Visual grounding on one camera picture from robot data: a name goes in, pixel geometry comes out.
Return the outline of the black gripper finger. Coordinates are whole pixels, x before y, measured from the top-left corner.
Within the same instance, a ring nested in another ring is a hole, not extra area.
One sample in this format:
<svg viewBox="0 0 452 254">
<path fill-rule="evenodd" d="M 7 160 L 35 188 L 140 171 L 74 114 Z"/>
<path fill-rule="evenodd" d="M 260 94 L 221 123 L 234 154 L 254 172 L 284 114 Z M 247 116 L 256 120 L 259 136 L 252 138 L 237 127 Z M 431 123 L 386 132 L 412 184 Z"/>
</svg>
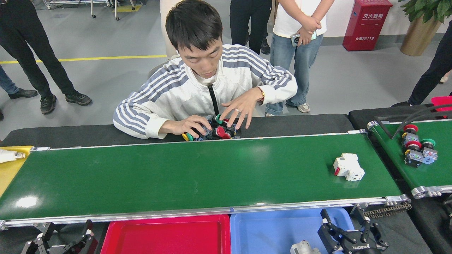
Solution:
<svg viewBox="0 0 452 254">
<path fill-rule="evenodd" d="M 93 254 L 97 248 L 98 241 L 92 232 L 93 222 L 87 220 L 81 235 L 76 240 L 64 247 L 65 254 Z"/>
<path fill-rule="evenodd" d="M 39 224 L 42 226 L 40 233 L 35 240 L 27 241 L 21 254 L 35 254 L 39 251 L 39 254 L 50 254 L 50 246 L 48 241 L 51 239 L 56 226 L 52 222 L 46 222 Z"/>
</svg>

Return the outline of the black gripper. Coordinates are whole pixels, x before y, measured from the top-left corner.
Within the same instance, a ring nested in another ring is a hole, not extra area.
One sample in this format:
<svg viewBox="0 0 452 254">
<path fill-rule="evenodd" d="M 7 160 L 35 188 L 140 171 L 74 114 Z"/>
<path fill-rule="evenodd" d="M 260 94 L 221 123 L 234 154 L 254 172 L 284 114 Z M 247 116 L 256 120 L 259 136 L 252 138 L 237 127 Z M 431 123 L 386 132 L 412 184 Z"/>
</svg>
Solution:
<svg viewBox="0 0 452 254">
<path fill-rule="evenodd" d="M 380 254 L 379 249 L 389 247 L 379 224 L 370 220 L 375 217 L 374 214 L 356 208 L 353 215 L 360 223 L 361 229 L 355 232 L 354 242 L 350 242 L 348 233 L 331 222 L 326 209 L 321 210 L 323 224 L 318 230 L 318 235 L 328 253 L 341 250 L 345 254 Z"/>
</svg>

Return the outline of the person's right hand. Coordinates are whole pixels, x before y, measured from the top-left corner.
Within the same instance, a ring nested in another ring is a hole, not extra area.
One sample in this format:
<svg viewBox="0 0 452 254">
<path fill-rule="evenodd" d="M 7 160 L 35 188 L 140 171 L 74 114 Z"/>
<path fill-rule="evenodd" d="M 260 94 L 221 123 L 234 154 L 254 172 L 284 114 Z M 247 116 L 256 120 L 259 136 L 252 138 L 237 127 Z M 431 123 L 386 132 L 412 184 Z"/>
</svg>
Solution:
<svg viewBox="0 0 452 254">
<path fill-rule="evenodd" d="M 172 133 L 176 135 L 181 135 L 183 133 L 188 133 L 193 137 L 199 137 L 205 135 L 204 127 L 211 129 L 211 125 L 205 117 L 198 115 L 192 115 L 181 121 L 166 121 L 160 128 L 162 132 Z"/>
<path fill-rule="evenodd" d="M 300 23 L 304 31 L 308 33 L 313 33 L 318 29 L 321 29 L 321 22 L 312 16 L 303 16 Z"/>
</svg>

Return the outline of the person's left hand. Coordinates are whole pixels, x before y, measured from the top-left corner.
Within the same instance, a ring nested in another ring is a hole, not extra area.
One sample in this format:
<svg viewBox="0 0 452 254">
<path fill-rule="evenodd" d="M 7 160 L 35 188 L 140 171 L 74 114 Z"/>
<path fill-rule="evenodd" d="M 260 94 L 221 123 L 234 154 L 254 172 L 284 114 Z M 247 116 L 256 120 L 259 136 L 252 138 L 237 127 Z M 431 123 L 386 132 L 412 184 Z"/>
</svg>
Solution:
<svg viewBox="0 0 452 254">
<path fill-rule="evenodd" d="M 220 120 L 230 115 L 230 121 L 228 126 L 231 126 L 235 119 L 238 119 L 236 127 L 240 128 L 244 119 L 246 119 L 245 128 L 250 127 L 253 112 L 255 106 L 263 98 L 262 90 L 258 87 L 251 88 L 245 93 L 241 94 L 237 98 L 231 100 L 228 103 L 223 103 L 222 106 L 225 107 L 224 112 L 221 114 Z"/>
<path fill-rule="evenodd" d="M 298 40 L 297 46 L 308 45 L 311 42 L 312 35 L 315 33 L 315 30 L 312 31 L 305 27 L 301 27 L 297 31 L 297 33 L 299 35 L 299 40 Z"/>
</svg>

